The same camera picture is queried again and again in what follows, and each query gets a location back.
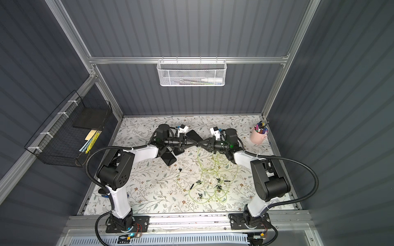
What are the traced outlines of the green wired earphones tangle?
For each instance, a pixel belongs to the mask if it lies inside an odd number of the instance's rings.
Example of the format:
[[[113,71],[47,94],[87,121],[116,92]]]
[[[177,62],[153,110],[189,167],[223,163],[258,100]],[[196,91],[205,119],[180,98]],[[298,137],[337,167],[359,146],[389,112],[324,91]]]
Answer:
[[[185,168],[175,178],[177,186],[193,203],[225,203],[230,187],[236,180],[240,167],[219,153],[199,148],[192,154],[191,167]]]

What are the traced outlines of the blue-edged black smartphone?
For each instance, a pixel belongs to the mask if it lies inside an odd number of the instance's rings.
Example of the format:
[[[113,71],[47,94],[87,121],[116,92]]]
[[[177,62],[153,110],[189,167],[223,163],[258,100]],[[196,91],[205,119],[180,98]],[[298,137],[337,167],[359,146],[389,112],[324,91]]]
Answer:
[[[191,130],[186,133],[186,137],[188,142],[194,144],[197,147],[201,146],[199,142],[202,141],[203,138],[195,130]]]

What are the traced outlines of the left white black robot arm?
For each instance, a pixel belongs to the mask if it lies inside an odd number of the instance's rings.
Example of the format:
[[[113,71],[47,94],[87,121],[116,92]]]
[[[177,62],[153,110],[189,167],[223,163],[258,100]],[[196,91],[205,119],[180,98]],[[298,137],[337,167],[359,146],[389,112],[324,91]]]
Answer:
[[[197,140],[193,140],[185,133],[173,132],[174,129],[167,124],[161,124],[145,145],[107,148],[109,152],[97,170],[96,176],[102,190],[109,196],[110,214],[114,218],[125,220],[132,215],[124,186],[135,163],[161,158],[167,166],[171,166],[176,162],[177,155],[198,145]]]

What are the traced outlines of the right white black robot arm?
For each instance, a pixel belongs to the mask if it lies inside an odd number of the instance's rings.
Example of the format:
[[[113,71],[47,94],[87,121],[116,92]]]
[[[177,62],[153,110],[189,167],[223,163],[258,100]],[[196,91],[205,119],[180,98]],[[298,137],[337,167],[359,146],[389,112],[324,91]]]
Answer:
[[[223,154],[233,164],[251,171],[255,195],[245,206],[244,217],[261,217],[291,190],[281,163],[274,156],[259,157],[247,152],[235,129],[225,129],[223,133],[223,138],[213,136],[198,141],[197,145],[208,152]]]

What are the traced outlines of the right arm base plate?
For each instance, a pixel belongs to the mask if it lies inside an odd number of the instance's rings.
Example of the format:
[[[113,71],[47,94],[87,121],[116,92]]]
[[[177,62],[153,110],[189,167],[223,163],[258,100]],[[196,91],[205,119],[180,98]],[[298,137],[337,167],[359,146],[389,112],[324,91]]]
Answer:
[[[262,216],[252,217],[247,213],[228,214],[232,230],[263,230],[271,229],[268,213]]]

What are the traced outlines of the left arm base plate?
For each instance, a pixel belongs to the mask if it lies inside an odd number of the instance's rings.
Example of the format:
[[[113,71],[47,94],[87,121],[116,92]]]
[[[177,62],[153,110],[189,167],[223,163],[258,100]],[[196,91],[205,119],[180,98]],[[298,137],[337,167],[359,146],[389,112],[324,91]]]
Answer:
[[[106,220],[106,233],[145,233],[149,224],[149,216],[129,216],[119,219],[111,214]]]

